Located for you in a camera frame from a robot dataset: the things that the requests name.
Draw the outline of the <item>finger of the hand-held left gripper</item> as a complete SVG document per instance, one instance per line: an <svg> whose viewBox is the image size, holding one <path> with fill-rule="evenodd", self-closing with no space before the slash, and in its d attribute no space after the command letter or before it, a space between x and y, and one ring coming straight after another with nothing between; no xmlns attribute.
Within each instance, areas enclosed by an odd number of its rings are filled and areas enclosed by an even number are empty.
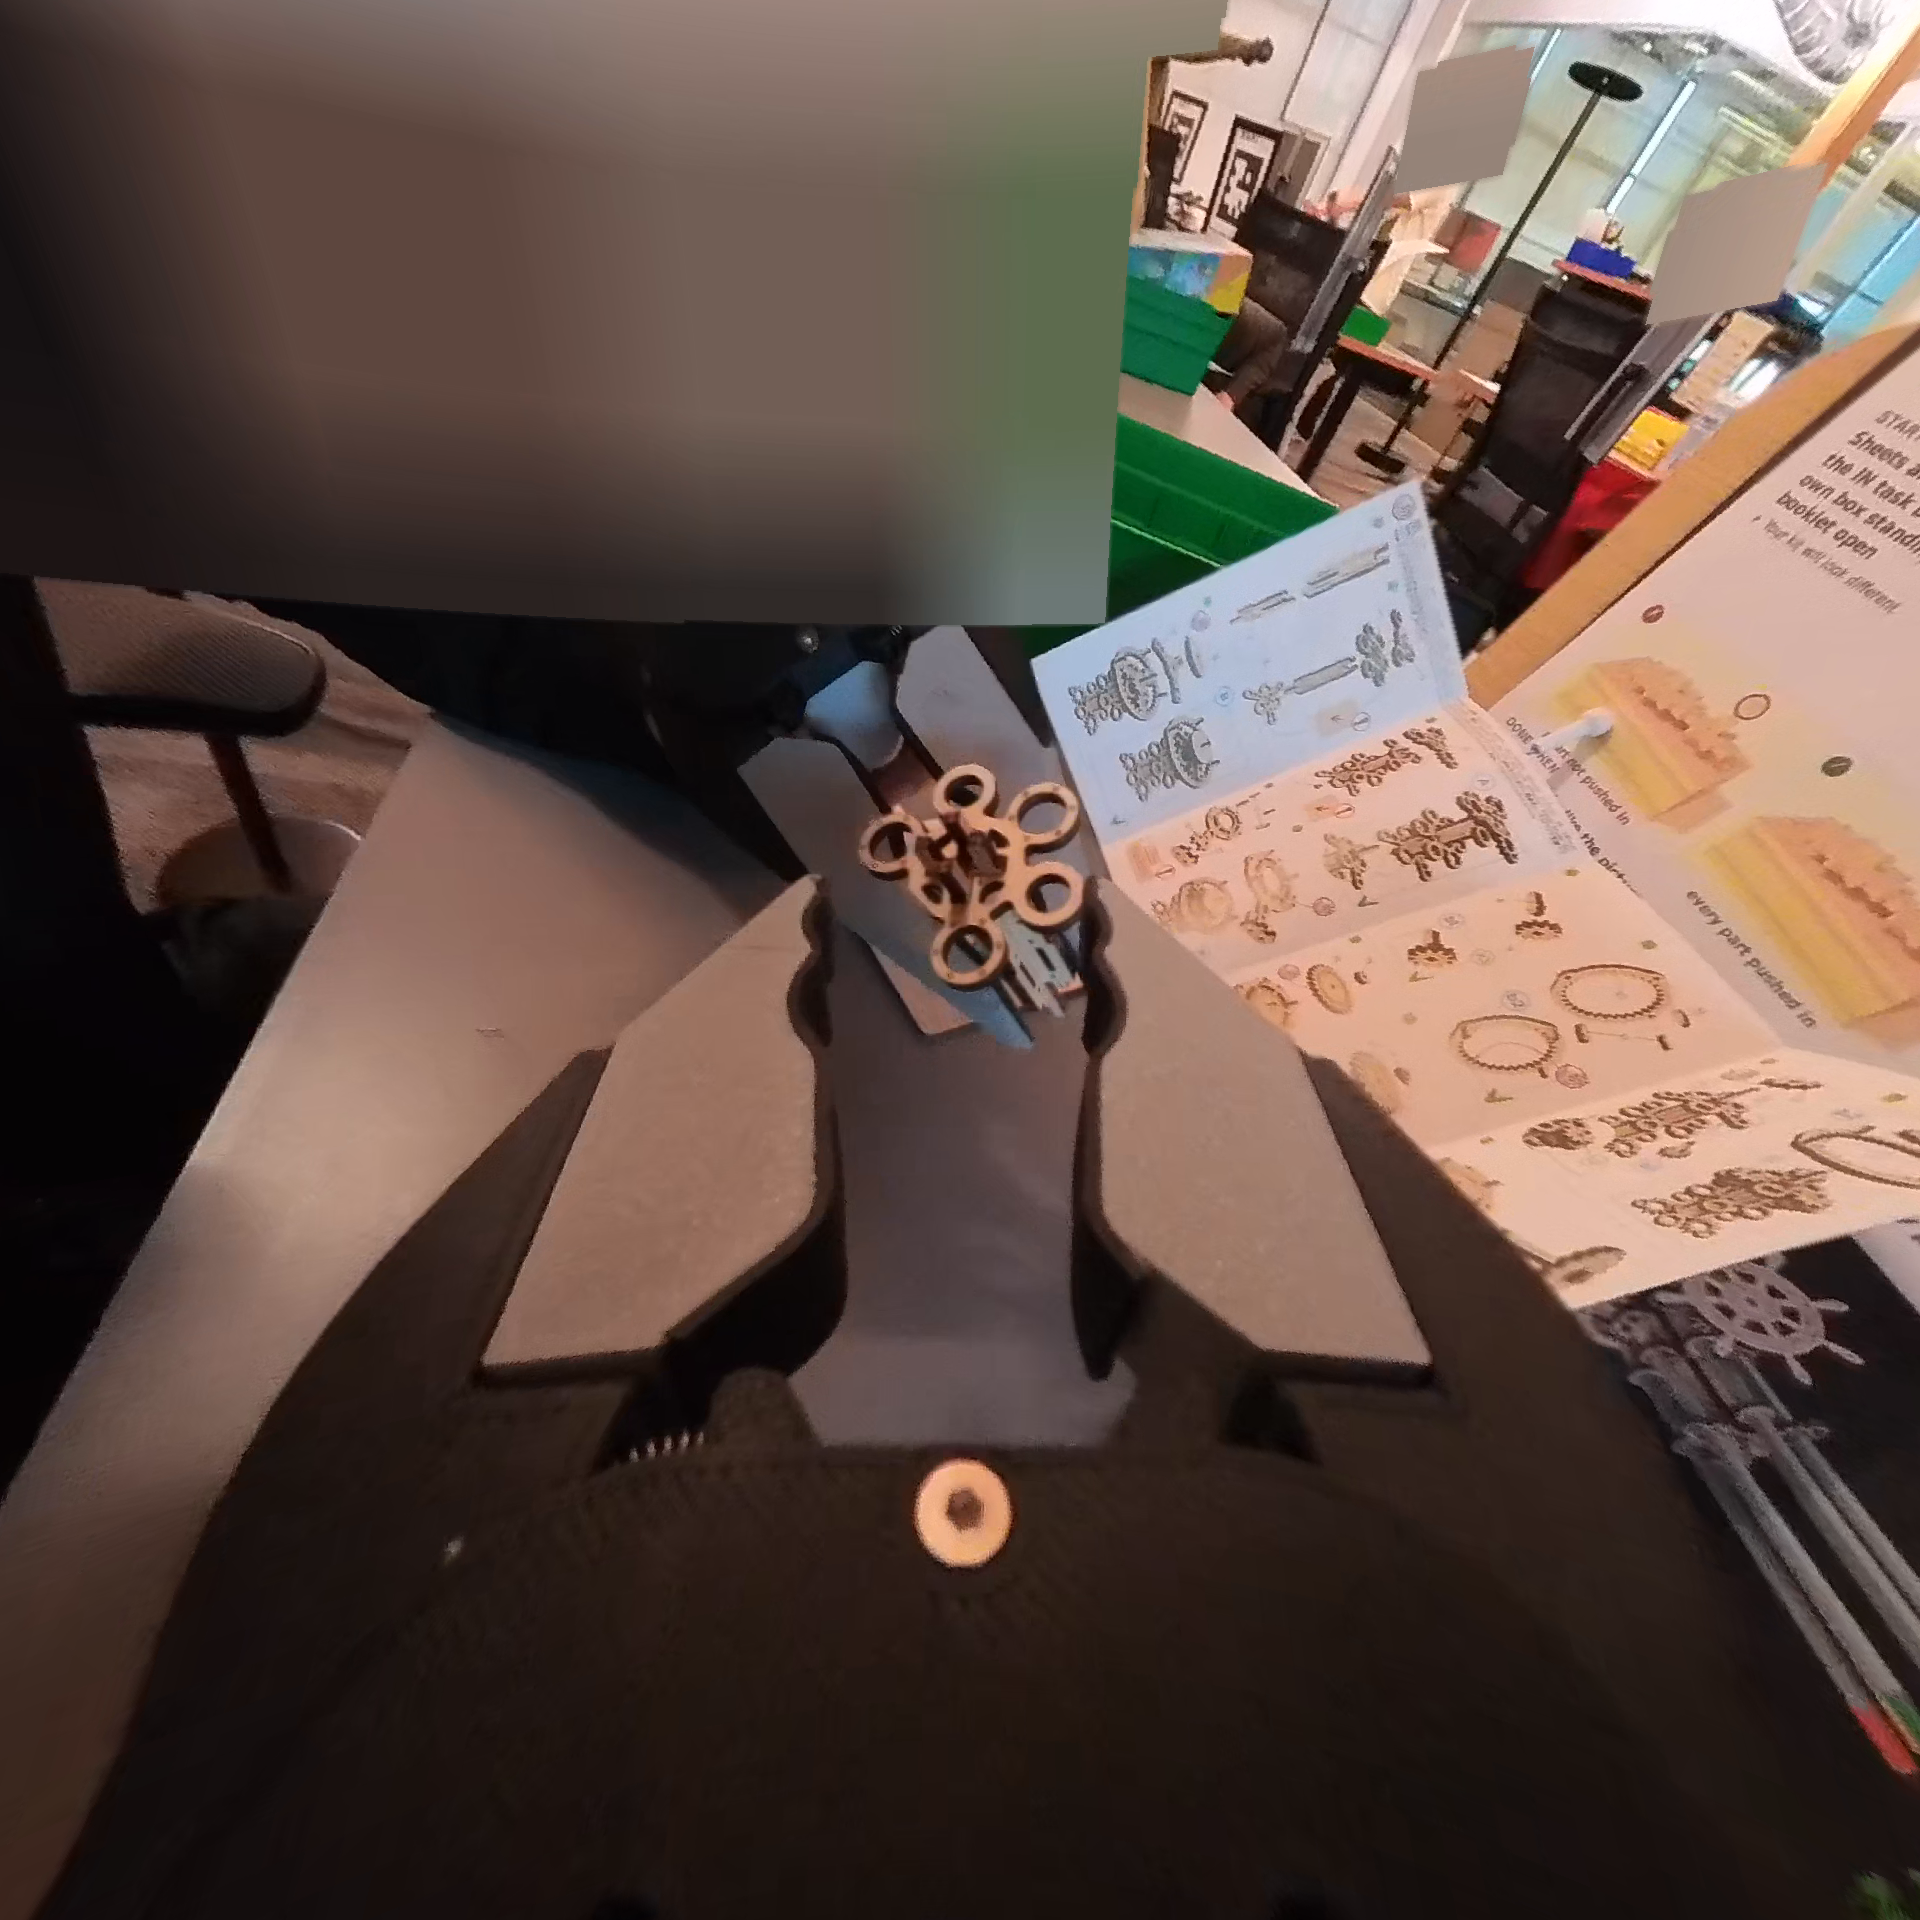
<svg viewBox="0 0 1920 1920"><path fill-rule="evenodd" d="M1002 821L1028 785L1064 782L1060 754L1026 721L964 629L932 629L907 644L895 680L895 720L925 775L903 802L918 817L943 816L938 788L960 766L987 769L997 783L990 812ZM1010 938L1008 961L992 983L1005 1012L987 1017L982 991L974 991L970 1017L976 1024L1032 1024L1039 1014L1063 1014L1076 991L1076 934L1014 927L1010 906L994 922Z"/></svg>
<svg viewBox="0 0 1920 1920"><path fill-rule="evenodd" d="M861 775L829 742L780 737L752 757L741 777L804 871L822 881L834 917L872 953L924 1036L940 1038L972 1024L997 1042L1030 1040L1023 1024L976 1024L970 1017L974 991L952 991L931 970L932 922L901 881L871 874L856 858L863 824L898 797L910 800L910 788L925 777L904 742L884 768ZM982 1012L1004 1017L999 996L992 989L982 996Z"/></svg>

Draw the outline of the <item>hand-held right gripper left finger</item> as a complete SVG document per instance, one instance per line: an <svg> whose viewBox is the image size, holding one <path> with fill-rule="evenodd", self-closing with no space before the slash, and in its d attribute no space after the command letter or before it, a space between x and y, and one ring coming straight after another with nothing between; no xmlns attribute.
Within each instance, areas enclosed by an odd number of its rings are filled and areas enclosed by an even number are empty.
<svg viewBox="0 0 1920 1920"><path fill-rule="evenodd" d="M789 884L612 1042L484 1348L492 1376L658 1360L819 1230L827 893Z"/></svg>

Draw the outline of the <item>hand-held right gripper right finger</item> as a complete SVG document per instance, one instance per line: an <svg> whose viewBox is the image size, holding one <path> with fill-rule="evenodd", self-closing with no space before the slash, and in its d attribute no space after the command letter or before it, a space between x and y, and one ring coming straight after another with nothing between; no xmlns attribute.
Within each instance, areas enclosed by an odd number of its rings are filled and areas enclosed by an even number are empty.
<svg viewBox="0 0 1920 1920"><path fill-rule="evenodd" d="M1263 1353L1419 1378L1430 1351L1294 1040L1125 896L1087 900L1084 1221Z"/></svg>

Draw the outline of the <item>ringed wooden model part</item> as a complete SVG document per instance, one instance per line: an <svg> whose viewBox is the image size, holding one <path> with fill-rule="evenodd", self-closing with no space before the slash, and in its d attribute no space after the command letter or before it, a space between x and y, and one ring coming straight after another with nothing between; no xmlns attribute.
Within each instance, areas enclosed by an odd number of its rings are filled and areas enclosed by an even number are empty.
<svg viewBox="0 0 1920 1920"><path fill-rule="evenodd" d="M1071 929L1086 913L1087 879L1060 857L1078 828L1082 802L1064 783L1035 782L1004 800L997 775L970 761L938 777L927 812L872 816L854 854L927 913L938 983L1056 1012L1078 984Z"/></svg>

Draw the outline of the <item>black model kit box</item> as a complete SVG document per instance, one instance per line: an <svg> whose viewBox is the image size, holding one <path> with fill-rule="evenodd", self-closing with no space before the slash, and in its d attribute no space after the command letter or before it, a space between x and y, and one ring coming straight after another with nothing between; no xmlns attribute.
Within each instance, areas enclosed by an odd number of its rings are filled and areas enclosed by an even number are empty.
<svg viewBox="0 0 1920 1920"><path fill-rule="evenodd" d="M1578 1311L1686 1487L1900 1786L1916 1790L1916 1310L1838 1241Z"/></svg>

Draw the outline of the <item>large green plastic crate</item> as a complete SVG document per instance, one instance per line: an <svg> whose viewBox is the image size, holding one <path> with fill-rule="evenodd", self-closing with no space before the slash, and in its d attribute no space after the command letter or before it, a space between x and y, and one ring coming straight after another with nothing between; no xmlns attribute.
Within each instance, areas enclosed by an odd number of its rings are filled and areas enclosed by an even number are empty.
<svg viewBox="0 0 1920 1920"><path fill-rule="evenodd" d="M1118 415L1106 614L1133 612L1334 513L1310 488Z"/></svg>

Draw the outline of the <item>folded paper instruction booklet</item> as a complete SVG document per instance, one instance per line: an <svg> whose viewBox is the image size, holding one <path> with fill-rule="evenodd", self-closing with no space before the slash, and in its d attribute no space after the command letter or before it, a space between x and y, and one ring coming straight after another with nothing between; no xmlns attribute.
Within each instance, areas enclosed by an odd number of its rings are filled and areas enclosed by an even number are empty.
<svg viewBox="0 0 1920 1920"><path fill-rule="evenodd" d="M1467 694L1418 486L1032 670L1118 887L1578 1305L1916 1218L1916 1073L1589 850Z"/></svg>

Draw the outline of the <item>small green plastic crate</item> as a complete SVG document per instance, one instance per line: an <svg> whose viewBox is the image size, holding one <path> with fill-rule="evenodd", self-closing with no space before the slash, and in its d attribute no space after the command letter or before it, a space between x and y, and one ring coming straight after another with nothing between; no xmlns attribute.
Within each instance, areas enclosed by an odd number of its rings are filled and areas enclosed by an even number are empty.
<svg viewBox="0 0 1920 1920"><path fill-rule="evenodd" d="M1156 388L1192 396L1228 338L1235 313L1156 279L1127 279L1119 370Z"/></svg>

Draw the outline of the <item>colourful box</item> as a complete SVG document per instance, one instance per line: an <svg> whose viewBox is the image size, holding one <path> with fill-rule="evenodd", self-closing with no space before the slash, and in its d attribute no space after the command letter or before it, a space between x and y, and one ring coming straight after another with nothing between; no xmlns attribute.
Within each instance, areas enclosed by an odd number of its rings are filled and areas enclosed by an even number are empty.
<svg viewBox="0 0 1920 1920"><path fill-rule="evenodd" d="M1255 265L1252 250L1226 236L1170 228L1133 230L1127 261L1130 280L1206 302L1226 317L1239 313Z"/></svg>

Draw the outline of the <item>red-topped table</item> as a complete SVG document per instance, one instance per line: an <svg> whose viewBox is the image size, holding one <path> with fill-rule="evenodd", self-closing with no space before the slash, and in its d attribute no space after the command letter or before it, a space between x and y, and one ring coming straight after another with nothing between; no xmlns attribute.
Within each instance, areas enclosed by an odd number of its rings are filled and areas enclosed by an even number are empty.
<svg viewBox="0 0 1920 1920"><path fill-rule="evenodd" d="M1351 335L1340 335L1327 356L1332 383L1327 404L1317 415L1303 460L1295 472L1303 481L1314 479L1318 464L1327 457L1340 428L1347 422L1355 398L1363 388L1378 388L1388 398L1408 402L1406 418L1380 444L1364 444L1355 457L1372 466L1378 476L1402 478L1406 461L1389 450L1394 433L1412 421L1412 415L1434 398L1482 402L1488 408L1496 404L1500 383L1476 373L1461 373L1456 367L1430 367L1429 364L1406 353L1398 346L1382 343L1363 343Z"/></svg>

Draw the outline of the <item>black office chair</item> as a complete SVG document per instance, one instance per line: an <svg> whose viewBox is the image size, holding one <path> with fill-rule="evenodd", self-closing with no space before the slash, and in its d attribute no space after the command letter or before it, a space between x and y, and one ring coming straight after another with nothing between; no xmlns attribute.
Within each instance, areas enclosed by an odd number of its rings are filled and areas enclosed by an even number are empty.
<svg viewBox="0 0 1920 1920"><path fill-rule="evenodd" d="M1575 421L1642 343L1646 313L1644 294L1578 274L1534 300L1476 447L1430 504L1430 540L1462 655L1526 601L1523 574L1590 466L1573 436Z"/></svg>

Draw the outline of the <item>black floor lamp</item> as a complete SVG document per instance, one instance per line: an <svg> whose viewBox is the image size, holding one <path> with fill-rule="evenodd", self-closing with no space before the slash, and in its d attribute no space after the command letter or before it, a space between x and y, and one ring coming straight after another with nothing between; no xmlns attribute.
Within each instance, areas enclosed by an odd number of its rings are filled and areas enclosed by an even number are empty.
<svg viewBox="0 0 1920 1920"><path fill-rule="evenodd" d="M1508 261L1514 247L1523 238L1534 209L1542 202L1551 180L1564 169L1565 160L1570 157L1573 149L1578 145L1600 102L1629 104L1644 93L1642 82L1632 80L1613 66L1598 61L1573 61L1568 69L1568 78L1586 93L1586 102L1580 106L1573 128L1544 164L1540 180L1534 185L1526 202L1519 209L1519 217L1514 221L1500 248L1493 254L1488 270L1474 284L1467 302L1462 303L1461 316L1456 317L1451 332L1446 333L1437 353L1434 356L1430 370L1421 375L1419 388L1408 391L1408 399L1402 406L1398 418L1392 422L1392 428L1382 433L1380 441L1360 441L1355 445L1358 460L1372 466L1384 479L1398 481L1404 478L1406 461L1397 453L1398 438L1406 433L1410 421L1418 415L1421 404L1434 396L1435 382L1446 370L1454 346L1459 344L1467 325L1472 325L1472 320L1479 316L1485 296L1500 279L1500 271L1503 270L1503 263Z"/></svg>

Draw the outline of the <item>cardboard instruction board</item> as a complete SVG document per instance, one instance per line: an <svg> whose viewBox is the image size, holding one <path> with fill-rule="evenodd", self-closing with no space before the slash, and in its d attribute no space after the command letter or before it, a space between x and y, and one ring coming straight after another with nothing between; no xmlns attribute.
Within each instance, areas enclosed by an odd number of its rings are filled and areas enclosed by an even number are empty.
<svg viewBox="0 0 1920 1920"><path fill-rule="evenodd" d="M1916 1077L1916 325L1744 406L1467 678L1781 1038Z"/></svg>

